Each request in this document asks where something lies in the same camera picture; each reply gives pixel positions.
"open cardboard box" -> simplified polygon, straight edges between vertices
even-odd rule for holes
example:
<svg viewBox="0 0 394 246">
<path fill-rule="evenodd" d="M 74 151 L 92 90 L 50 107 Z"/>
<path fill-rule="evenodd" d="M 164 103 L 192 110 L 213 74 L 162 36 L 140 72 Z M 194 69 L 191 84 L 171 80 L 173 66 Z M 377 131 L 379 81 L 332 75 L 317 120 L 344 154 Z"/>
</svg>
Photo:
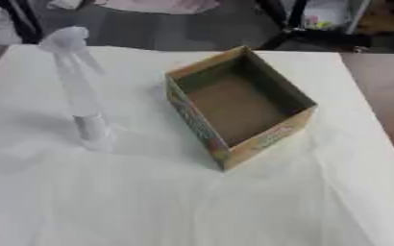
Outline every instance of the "open cardboard box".
<svg viewBox="0 0 394 246">
<path fill-rule="evenodd" d="M 302 129 L 316 107 L 247 47 L 167 73 L 167 97 L 223 169 Z"/>
</svg>

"chair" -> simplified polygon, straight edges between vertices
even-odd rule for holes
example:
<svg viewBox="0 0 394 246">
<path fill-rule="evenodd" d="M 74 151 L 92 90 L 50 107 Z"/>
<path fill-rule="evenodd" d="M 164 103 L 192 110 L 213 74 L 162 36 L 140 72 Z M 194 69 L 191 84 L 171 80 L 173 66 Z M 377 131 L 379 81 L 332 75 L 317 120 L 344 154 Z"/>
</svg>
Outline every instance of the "chair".
<svg viewBox="0 0 394 246">
<path fill-rule="evenodd" d="M 0 0 L 0 7 L 9 13 L 23 43 L 41 41 L 43 32 L 28 0 Z"/>
<path fill-rule="evenodd" d="M 259 8 L 269 15 L 281 32 L 260 46 L 260 50 L 274 50 L 284 42 L 295 39 L 343 51 L 361 51 L 371 46 L 366 35 L 347 35 L 338 31 L 322 31 L 302 28 L 302 19 L 308 0 L 296 0 L 290 17 L 279 0 L 255 0 Z"/>
</svg>

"table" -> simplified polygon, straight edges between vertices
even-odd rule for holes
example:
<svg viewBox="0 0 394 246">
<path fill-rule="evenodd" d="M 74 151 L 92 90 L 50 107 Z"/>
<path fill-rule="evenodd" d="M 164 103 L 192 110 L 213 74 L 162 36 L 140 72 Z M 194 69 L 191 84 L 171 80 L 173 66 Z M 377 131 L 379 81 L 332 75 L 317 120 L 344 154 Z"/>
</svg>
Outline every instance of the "table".
<svg viewBox="0 0 394 246">
<path fill-rule="evenodd" d="M 0 46 L 0 57 L 6 50 Z M 342 54 L 342 59 L 394 145 L 394 54 Z"/>
</svg>

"white sheet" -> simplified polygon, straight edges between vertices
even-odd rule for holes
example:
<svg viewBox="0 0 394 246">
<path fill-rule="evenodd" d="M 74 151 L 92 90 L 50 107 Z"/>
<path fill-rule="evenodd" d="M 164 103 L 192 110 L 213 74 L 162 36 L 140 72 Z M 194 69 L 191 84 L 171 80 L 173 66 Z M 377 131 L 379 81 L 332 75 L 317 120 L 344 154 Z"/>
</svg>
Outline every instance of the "white sheet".
<svg viewBox="0 0 394 246">
<path fill-rule="evenodd" d="M 78 146 L 48 54 L 0 60 L 0 245 L 394 246 L 394 148 L 338 55 L 259 52 L 319 109 L 224 174 L 164 98 L 164 71 L 212 52 L 91 52 L 122 155 Z"/>
</svg>

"floor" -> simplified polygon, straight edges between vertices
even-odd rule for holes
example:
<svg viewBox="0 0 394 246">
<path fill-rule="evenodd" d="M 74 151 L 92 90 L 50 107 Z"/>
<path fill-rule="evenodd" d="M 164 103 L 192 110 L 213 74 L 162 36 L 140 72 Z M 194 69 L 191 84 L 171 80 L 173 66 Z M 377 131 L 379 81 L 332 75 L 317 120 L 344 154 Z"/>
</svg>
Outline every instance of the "floor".
<svg viewBox="0 0 394 246">
<path fill-rule="evenodd" d="M 192 15 L 122 12 L 96 5 L 78 12 L 35 9 L 46 32 L 60 27 L 88 27 L 90 45 L 112 45 L 164 51 L 226 50 L 246 44 L 258 47 L 278 32 L 270 18 L 257 14 L 253 1 L 225 0 L 220 7 Z"/>
</svg>

